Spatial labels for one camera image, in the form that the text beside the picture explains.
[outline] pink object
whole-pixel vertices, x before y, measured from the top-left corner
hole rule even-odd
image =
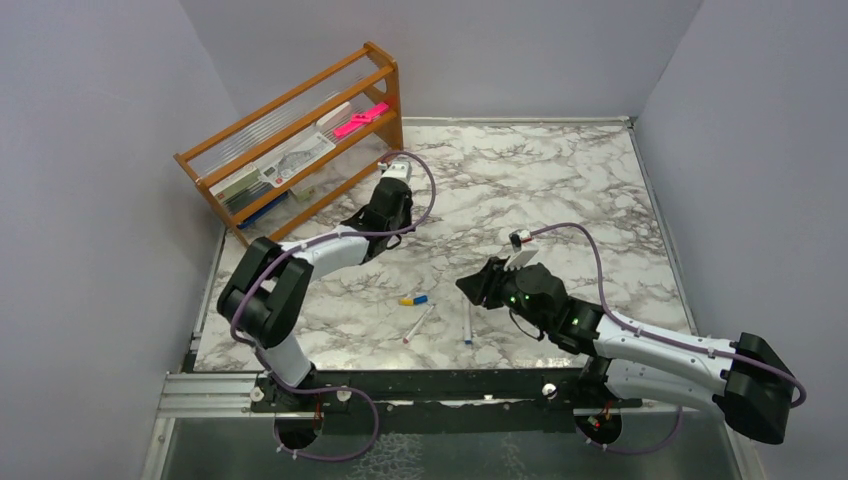
[[[359,127],[373,122],[377,117],[389,111],[389,106],[385,102],[380,102],[374,105],[374,108],[365,113],[354,113],[350,116],[350,121],[341,127],[333,130],[336,138],[343,138],[355,132]]]

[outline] gray backdrop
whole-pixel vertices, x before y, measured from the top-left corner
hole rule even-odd
[[[372,40],[404,115],[637,115],[701,0],[181,0],[241,114]]]
[[[176,0],[0,12],[0,478],[138,478],[220,225],[171,155],[235,110]]]
[[[775,479],[842,478],[848,3],[706,0],[637,123],[698,326],[757,332],[806,384]]]

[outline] blue object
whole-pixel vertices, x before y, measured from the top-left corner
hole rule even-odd
[[[289,191],[286,190],[285,192],[281,193],[279,197],[271,200],[270,202],[268,202],[267,205],[257,210],[256,213],[245,218],[244,221],[236,225],[236,227],[238,227],[239,230],[244,230],[245,228],[253,225],[254,223],[256,223],[257,220],[259,220],[259,217],[268,213],[268,210],[271,210],[272,208],[276,207],[278,203],[285,200],[288,196]]]

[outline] yellow and blue eraser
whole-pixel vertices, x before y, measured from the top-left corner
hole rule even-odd
[[[427,295],[419,295],[415,298],[401,298],[400,304],[406,305],[407,307],[411,307],[413,305],[421,305],[422,303],[427,303]]]

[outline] marble table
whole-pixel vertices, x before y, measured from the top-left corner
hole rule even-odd
[[[563,221],[582,223],[598,242],[614,309],[653,325],[689,330],[625,127],[416,126],[404,134],[408,149],[436,176],[436,206],[399,248],[310,285],[295,332],[318,368],[581,366],[583,357],[519,332],[505,309],[470,308],[454,286],[488,257],[507,255],[509,232]],[[287,240],[323,233],[352,215],[367,203],[377,178],[371,175]],[[411,186],[417,217],[429,199],[420,168]],[[247,233],[271,232],[278,222],[272,211]],[[579,232],[550,232],[537,242],[536,260],[562,278],[569,294],[598,301],[594,258]],[[214,311],[243,253],[228,233],[195,370],[260,369],[250,350],[230,339],[229,324]],[[426,308],[400,306],[398,299],[410,292],[426,292],[436,308],[404,345],[401,338]],[[467,315],[474,331],[470,346],[463,342]],[[524,327],[532,331],[529,324]]]

